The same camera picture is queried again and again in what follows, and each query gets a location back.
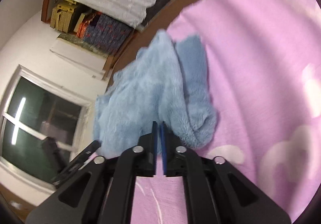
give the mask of window frame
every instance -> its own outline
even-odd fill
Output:
[[[18,177],[22,181],[26,182],[29,185],[34,186],[40,190],[44,190],[46,192],[51,192],[55,190],[54,186],[50,183],[42,181],[36,177],[29,175],[28,173],[24,172],[23,170],[19,169],[5,158],[2,157],[2,146],[3,146],[3,138],[4,138],[4,129],[7,120],[12,122],[14,125],[19,125],[19,128],[26,131],[27,133],[31,134],[32,136],[43,140],[46,138],[45,135],[41,134],[40,132],[32,129],[31,127],[24,125],[22,122],[17,122],[15,118],[7,114],[8,107],[10,105],[13,93],[17,87],[17,84],[20,78],[23,77],[33,84],[39,86],[40,88],[60,97],[63,98],[71,103],[81,106],[81,111],[78,117],[76,130],[73,137],[73,144],[68,145],[62,142],[57,142],[57,146],[63,150],[70,151],[70,158],[72,160],[76,157],[79,153],[79,147],[81,144],[81,140],[83,139],[83,135],[85,132],[85,126],[89,115],[89,109],[91,107],[92,101],[82,97],[70,90],[67,90],[65,87],[55,84],[35,73],[31,72],[30,70],[26,69],[25,67],[19,65],[12,75],[7,88],[4,92],[2,100],[0,102],[0,166],[8,171],[10,174],[13,174],[15,177]]]

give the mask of window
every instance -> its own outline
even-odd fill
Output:
[[[20,177],[44,187],[57,175],[41,142],[53,137],[66,162],[77,154],[90,101],[19,67],[0,111],[0,161]]]

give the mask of window pane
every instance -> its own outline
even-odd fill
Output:
[[[72,145],[81,106],[62,99],[21,77],[8,114],[34,130]]]
[[[15,145],[12,144],[14,124],[7,120],[4,129],[2,157],[22,171],[45,182],[57,175],[41,148],[41,140],[19,129]],[[60,150],[65,161],[70,152]]]

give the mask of wooden bed frame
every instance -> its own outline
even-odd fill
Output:
[[[128,43],[123,53],[115,63],[108,87],[113,84],[113,75],[115,72],[123,69],[130,62],[135,60],[136,54],[141,47],[149,45],[157,30],[166,29],[169,24],[179,15],[181,10],[197,2],[198,0],[171,0],[149,23],[149,25],[140,34],[137,34],[131,42]]]

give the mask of book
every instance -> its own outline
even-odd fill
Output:
[[[73,30],[75,33],[78,32],[80,24],[83,22],[85,17],[91,13],[91,10],[88,10],[87,12],[81,13],[80,17],[78,18],[78,21],[76,23],[75,29]]]
[[[110,18],[110,19],[108,19],[108,21],[106,23],[106,27],[105,27],[104,33],[102,34],[102,38],[101,38],[101,41],[100,41],[100,48],[104,52],[108,51],[107,42],[108,42],[108,40],[110,38],[110,32],[112,31],[112,28],[113,28],[113,25],[114,25],[115,22],[116,22],[115,19]]]
[[[113,27],[112,27],[112,30],[109,31],[109,34],[110,34],[110,39],[107,41],[107,48],[108,48],[108,52],[107,53],[110,53],[112,54],[114,49],[111,47],[114,40],[116,40],[116,37],[118,36],[118,33],[120,32],[120,29],[119,27],[121,27],[121,22],[117,22]]]
[[[108,54],[111,53],[110,45],[116,37],[115,30],[118,25],[119,25],[119,21],[114,20],[113,23],[110,25],[110,28],[108,30],[108,34],[105,36],[104,41],[102,43],[102,45],[104,47],[104,51]]]
[[[108,32],[114,22],[115,22],[115,20],[113,18],[105,15],[105,29],[102,32],[102,34],[100,35],[100,37],[98,37],[98,38],[96,37],[96,40],[94,42],[95,46],[99,47],[100,49],[105,49],[104,39],[105,39],[105,36],[108,35]]]
[[[98,20],[97,20],[96,25],[94,25],[92,23],[90,24],[90,25],[94,25],[95,26],[93,32],[90,34],[90,39],[88,41],[90,44],[94,44],[96,37],[100,37],[100,35],[104,31],[105,25],[106,25],[105,24],[105,16],[106,15],[101,14],[99,16]]]
[[[92,20],[88,24],[88,26],[86,28],[86,32],[82,38],[85,42],[87,42],[89,44],[93,43],[93,33],[95,31],[95,27],[99,21],[100,16],[101,16],[100,14],[96,14],[94,16],[94,18],[92,18]]]
[[[102,38],[102,35],[105,31],[106,25],[107,25],[107,20],[108,20],[108,16],[105,14],[102,14],[99,18],[99,21],[96,25],[95,31],[94,31],[94,39],[92,44],[94,44],[95,46],[99,46],[100,45],[100,41]]]
[[[126,24],[123,24],[119,28],[120,30],[117,32],[118,33],[117,37],[114,39],[114,41],[110,45],[112,55],[115,55],[118,52],[121,45],[124,43],[126,38],[129,36],[129,33],[132,31],[131,28],[126,27],[126,26],[127,26]]]
[[[95,13],[92,13],[84,18],[84,20],[80,23],[80,26],[78,28],[77,37],[83,38],[83,36],[85,35],[85,32],[86,32],[87,26],[93,20],[95,15],[96,15]]]
[[[117,50],[117,53],[115,54],[115,56],[113,58],[113,61],[112,61],[111,65],[110,65],[111,67],[114,67],[114,65],[116,64],[118,58],[121,56],[121,54],[126,49],[128,44],[132,41],[133,38],[135,38],[135,30],[134,29],[131,30],[131,32],[129,33],[128,37],[125,39],[125,41],[122,43],[122,45]]]

